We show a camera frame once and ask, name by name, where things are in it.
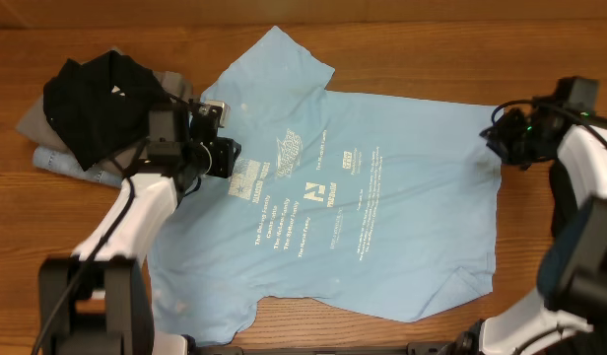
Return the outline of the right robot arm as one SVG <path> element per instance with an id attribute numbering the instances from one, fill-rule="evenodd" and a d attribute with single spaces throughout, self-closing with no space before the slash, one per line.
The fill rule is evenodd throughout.
<path id="1" fill-rule="evenodd" d="M 482 131 L 507 165 L 550 163 L 554 243 L 536 286 L 504 313 L 477 321 L 446 344 L 410 354 L 607 354 L 607 118 L 599 84 L 562 78 L 549 96 L 498 106 Z"/>

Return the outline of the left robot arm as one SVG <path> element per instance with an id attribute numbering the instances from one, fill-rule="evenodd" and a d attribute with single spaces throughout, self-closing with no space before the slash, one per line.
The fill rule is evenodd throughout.
<path id="1" fill-rule="evenodd" d="M 38 273 L 35 354 L 194 354 L 195 340 L 157 331 L 142 267 L 162 225 L 204 176 L 229 178 L 241 152 L 221 137 L 223 102 L 174 99 L 148 113 L 147 136 L 121 168 L 120 192 L 72 253 Z"/>

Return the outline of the light blue printed t-shirt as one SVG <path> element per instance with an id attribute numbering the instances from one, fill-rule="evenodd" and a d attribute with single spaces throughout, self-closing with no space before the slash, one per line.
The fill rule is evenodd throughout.
<path id="1" fill-rule="evenodd" d="M 340 93 L 333 69 L 268 31 L 204 93 L 241 145 L 148 256 L 160 331 L 226 344 L 265 297 L 415 321 L 489 294 L 500 161 L 488 106 Z"/>

